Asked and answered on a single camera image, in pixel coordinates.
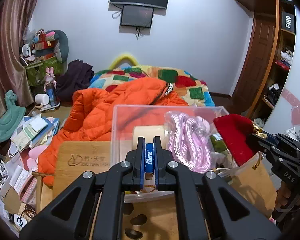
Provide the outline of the beige lidded cup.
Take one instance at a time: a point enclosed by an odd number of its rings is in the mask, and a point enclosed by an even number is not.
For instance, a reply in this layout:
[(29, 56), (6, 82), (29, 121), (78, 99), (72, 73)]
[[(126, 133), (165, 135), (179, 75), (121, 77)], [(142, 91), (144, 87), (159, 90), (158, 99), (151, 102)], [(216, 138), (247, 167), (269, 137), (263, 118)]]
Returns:
[(144, 137), (145, 143), (151, 143), (155, 137), (160, 137), (162, 148), (167, 149), (168, 130), (164, 125), (134, 127), (132, 140), (133, 150), (137, 148), (139, 137)]

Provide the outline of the blue Max box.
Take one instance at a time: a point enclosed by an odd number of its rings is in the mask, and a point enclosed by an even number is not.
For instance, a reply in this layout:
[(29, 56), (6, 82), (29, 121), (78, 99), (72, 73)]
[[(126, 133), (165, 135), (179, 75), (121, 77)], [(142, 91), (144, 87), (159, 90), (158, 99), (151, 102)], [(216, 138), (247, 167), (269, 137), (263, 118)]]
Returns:
[(154, 144), (147, 143), (145, 148), (145, 174), (154, 173)]

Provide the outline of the red velvet pouch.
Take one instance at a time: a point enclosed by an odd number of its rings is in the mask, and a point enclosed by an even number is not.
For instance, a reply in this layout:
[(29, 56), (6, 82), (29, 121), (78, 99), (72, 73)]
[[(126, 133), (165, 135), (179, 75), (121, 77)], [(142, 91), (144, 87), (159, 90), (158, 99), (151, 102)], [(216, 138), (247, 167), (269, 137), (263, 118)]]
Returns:
[(245, 164), (258, 152), (248, 144), (248, 136), (254, 131), (249, 118), (228, 114), (214, 118), (213, 123), (238, 166)]

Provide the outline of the green glass bottle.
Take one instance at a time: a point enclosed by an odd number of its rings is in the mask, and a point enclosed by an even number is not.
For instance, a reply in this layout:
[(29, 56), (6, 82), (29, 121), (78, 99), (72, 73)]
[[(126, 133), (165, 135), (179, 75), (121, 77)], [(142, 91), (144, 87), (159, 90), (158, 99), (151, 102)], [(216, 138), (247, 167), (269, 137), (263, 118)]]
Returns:
[(223, 138), (221, 137), (221, 135), (219, 133), (212, 134), (210, 136), (210, 140), (211, 140), (213, 149), (216, 153), (221, 153), (224, 155), (229, 154), (229, 150), (228, 150), (226, 144), (224, 143)]

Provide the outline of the gold drawstring pouch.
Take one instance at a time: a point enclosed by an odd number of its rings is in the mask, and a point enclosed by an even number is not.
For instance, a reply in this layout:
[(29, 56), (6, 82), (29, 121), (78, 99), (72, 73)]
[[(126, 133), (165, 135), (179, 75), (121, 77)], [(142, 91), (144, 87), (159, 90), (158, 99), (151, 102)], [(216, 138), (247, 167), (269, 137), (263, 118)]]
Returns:
[[(268, 135), (266, 133), (264, 133), (263, 129), (261, 127), (259, 127), (257, 124), (255, 124), (254, 122), (253, 122), (253, 132), (254, 132), (254, 135), (256, 135), (262, 139), (267, 139), (267, 137), (268, 137)], [(259, 167), (262, 159), (263, 159), (262, 154), (260, 152), (258, 152), (258, 160), (252, 166), (253, 170), (256, 170)]]

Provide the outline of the clear plastic storage bin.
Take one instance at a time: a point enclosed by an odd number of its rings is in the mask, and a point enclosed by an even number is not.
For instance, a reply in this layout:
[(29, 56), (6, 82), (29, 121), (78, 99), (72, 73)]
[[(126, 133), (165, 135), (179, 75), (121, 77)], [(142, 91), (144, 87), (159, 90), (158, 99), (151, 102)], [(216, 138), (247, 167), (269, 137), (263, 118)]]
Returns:
[(167, 149), (173, 160), (195, 171), (215, 170), (220, 177), (238, 174), (230, 151), (216, 153), (210, 136), (218, 133), (214, 118), (227, 115), (222, 106), (147, 106), (117, 105), (114, 107), (111, 128), (110, 164), (124, 161), (132, 149), (133, 129), (136, 126), (164, 125), (168, 130)]

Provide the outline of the orange puffer jacket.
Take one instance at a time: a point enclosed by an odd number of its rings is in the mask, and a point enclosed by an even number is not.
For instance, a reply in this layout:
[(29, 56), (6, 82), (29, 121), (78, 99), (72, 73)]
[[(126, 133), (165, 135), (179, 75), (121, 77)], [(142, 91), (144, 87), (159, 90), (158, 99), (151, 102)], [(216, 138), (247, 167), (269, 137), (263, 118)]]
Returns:
[(43, 183), (52, 186), (58, 149), (65, 141), (109, 141), (116, 105), (187, 106), (173, 85), (153, 77), (128, 81), (108, 92), (87, 88), (74, 92), (73, 105), (64, 126), (38, 157), (38, 172), (48, 176)]

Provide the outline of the yellow headboard arch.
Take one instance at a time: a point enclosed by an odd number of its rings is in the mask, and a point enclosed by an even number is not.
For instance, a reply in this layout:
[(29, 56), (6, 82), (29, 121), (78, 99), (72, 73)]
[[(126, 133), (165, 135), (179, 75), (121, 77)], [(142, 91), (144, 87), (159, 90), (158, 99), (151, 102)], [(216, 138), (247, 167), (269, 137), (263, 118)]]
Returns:
[(118, 66), (120, 66), (122, 63), (128, 63), (130, 66), (137, 66), (139, 65), (137, 59), (131, 55), (131, 54), (121, 54), (119, 55), (109, 66), (109, 70), (114, 70)]

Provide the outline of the wooden wardrobe shelf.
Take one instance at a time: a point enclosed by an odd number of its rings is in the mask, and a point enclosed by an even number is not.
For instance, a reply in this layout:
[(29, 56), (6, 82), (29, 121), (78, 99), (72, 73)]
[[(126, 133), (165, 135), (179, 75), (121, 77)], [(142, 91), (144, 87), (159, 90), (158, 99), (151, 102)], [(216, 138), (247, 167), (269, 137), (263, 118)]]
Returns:
[(230, 113), (267, 121), (283, 90), (295, 45), (292, 0), (235, 0), (253, 12), (248, 51), (231, 97)]

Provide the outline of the dark purple clothing pile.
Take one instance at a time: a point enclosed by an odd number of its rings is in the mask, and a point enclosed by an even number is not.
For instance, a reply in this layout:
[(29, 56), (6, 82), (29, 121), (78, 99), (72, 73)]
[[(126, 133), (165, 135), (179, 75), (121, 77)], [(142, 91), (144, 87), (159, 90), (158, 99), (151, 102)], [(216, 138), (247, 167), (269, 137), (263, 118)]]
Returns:
[(93, 67), (82, 60), (68, 64), (68, 70), (57, 80), (56, 95), (61, 102), (72, 102), (75, 91), (86, 89), (94, 76)]

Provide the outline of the white mug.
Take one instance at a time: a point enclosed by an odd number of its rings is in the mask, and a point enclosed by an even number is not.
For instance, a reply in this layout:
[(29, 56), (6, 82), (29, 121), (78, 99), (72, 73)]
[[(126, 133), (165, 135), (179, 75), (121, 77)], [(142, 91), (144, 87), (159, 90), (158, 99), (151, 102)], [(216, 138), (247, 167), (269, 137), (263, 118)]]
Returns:
[(37, 105), (42, 105), (42, 106), (47, 105), (50, 102), (50, 98), (47, 94), (37, 94), (34, 100)]

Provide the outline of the pile of books papers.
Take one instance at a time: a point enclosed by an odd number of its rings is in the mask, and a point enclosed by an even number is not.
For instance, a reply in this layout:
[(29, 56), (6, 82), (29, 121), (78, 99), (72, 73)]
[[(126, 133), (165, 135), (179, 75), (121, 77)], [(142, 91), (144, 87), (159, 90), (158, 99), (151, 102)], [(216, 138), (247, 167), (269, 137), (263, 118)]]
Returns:
[(35, 117), (24, 116), (10, 138), (8, 156), (13, 157), (27, 148), (49, 145), (58, 128), (58, 118), (44, 117), (41, 114)]

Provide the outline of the pink bunny figure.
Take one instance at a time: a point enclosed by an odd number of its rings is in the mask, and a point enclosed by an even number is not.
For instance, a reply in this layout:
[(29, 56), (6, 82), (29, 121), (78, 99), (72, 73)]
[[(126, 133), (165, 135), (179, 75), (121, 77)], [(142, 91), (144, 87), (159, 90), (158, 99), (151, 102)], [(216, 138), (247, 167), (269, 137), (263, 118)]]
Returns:
[(53, 67), (47, 67), (45, 78), (44, 78), (44, 92), (48, 95), (50, 99), (50, 104), (55, 106), (57, 105), (57, 96), (56, 96), (56, 87), (57, 82), (55, 80), (54, 75), (54, 68)]

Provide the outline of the grey plush toy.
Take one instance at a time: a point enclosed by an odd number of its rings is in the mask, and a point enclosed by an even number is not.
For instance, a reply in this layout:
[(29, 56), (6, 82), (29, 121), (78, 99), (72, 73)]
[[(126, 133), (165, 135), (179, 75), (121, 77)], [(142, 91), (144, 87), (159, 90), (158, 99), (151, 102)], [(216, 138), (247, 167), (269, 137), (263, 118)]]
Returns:
[(51, 30), (46, 34), (46, 41), (55, 41), (53, 52), (57, 60), (61, 63), (66, 62), (69, 55), (68, 37), (61, 30)]

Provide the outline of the green storage box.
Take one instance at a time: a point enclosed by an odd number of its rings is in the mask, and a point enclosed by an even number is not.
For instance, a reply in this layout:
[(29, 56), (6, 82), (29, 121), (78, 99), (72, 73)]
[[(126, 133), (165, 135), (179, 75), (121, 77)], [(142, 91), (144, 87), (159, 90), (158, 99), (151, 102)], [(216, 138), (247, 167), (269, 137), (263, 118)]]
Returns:
[(64, 66), (57, 58), (51, 57), (45, 61), (31, 64), (26, 69), (27, 80), (30, 86), (42, 85), (45, 82), (46, 68), (53, 67), (55, 76), (61, 75), (64, 70)]

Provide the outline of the teal rocking horse toy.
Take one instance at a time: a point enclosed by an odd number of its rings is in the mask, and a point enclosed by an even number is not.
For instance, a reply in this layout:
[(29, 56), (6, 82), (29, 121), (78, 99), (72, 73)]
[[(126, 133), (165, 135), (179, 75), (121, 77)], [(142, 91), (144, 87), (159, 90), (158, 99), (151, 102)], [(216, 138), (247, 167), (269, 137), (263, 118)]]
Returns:
[(26, 108), (15, 104), (17, 95), (9, 90), (5, 94), (7, 111), (0, 118), (0, 142), (10, 139), (14, 130), (23, 119)]

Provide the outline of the striped pink curtain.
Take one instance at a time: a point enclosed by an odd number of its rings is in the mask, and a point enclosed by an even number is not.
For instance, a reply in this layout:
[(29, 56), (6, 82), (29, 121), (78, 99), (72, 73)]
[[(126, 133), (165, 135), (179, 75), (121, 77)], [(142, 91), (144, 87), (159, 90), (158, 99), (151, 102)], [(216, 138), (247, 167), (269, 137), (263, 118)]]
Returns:
[(7, 111), (5, 93), (9, 90), (17, 95), (19, 106), (33, 103), (19, 47), (36, 4), (37, 0), (3, 0), (0, 5), (0, 117)]

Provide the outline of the small black wall monitor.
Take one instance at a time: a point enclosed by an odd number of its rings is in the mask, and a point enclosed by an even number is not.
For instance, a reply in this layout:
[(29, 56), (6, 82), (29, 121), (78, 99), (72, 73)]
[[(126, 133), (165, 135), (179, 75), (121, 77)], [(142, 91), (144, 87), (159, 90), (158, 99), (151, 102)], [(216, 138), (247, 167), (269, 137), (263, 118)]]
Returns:
[(124, 27), (150, 28), (154, 9), (138, 5), (124, 5), (120, 25)]

